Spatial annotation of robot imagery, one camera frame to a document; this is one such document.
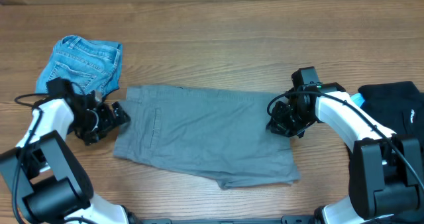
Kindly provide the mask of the grey shorts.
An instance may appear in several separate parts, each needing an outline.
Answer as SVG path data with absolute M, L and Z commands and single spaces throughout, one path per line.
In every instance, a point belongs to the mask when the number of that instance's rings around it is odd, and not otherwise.
M 169 85 L 130 87 L 130 117 L 113 154 L 156 168 L 203 176 L 222 189 L 292 184 L 301 178 L 290 140 L 271 133 L 272 93 Z

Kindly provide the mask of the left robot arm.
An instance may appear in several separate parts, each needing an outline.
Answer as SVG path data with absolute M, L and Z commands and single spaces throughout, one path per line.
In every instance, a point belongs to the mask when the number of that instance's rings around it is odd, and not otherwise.
M 76 83 L 55 78 L 31 104 L 32 122 L 15 148 L 1 154 L 1 175 L 18 223 L 138 223 L 125 206 L 96 194 L 65 142 L 74 132 L 86 145 L 130 121 L 119 103 L 96 92 L 76 93 Z

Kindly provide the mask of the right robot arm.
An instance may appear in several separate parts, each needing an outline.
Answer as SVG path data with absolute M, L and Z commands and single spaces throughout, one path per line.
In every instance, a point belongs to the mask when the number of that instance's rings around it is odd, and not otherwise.
M 273 98 L 266 128 L 302 137 L 326 123 L 350 152 L 348 195 L 313 215 L 284 216 L 282 223 L 422 223 L 423 164 L 417 138 L 398 135 L 356 105 L 338 83 L 324 84 L 314 67 L 291 76 L 293 86 Z

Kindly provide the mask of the folded blue denim jeans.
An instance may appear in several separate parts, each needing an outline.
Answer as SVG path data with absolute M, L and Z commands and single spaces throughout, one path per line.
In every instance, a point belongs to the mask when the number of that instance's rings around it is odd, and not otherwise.
M 119 89 L 123 45 L 106 40 L 65 36 L 52 49 L 46 67 L 36 81 L 35 92 L 46 93 L 55 78 L 70 80 L 78 94 L 99 91 L 103 97 Z

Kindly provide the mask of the light blue cloth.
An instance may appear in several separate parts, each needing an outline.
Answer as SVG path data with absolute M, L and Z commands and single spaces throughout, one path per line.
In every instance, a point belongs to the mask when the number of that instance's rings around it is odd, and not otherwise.
M 353 101 L 354 104 L 356 104 L 358 107 L 362 107 L 362 105 L 365 102 L 365 98 L 360 94 L 356 93 L 350 97 L 350 99 Z

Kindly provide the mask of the black garment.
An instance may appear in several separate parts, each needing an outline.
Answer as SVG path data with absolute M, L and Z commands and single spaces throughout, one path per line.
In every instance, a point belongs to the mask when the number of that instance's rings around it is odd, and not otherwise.
M 411 81 L 363 85 L 361 109 L 399 135 L 413 135 L 423 146 L 423 93 Z

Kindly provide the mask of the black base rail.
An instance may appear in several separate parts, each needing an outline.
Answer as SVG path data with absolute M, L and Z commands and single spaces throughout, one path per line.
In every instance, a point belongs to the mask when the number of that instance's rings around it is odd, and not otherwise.
M 313 215 L 285 215 L 280 218 L 258 219 L 196 219 L 196 220 L 171 220 L 171 219 L 143 219 L 140 224 L 316 224 Z

